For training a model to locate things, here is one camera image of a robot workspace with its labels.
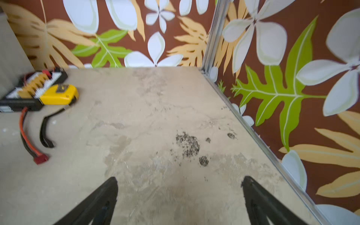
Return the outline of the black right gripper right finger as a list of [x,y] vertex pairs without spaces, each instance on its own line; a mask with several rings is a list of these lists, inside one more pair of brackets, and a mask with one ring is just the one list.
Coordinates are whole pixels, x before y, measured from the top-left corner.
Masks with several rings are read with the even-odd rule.
[[245,205],[252,225],[305,225],[276,197],[268,192],[251,176],[245,176],[241,183]]

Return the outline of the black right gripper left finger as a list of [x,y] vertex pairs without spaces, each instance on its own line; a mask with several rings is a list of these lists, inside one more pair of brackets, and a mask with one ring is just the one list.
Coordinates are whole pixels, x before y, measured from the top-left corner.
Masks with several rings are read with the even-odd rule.
[[118,182],[110,177],[72,211],[57,221],[57,225],[109,225],[118,196]]

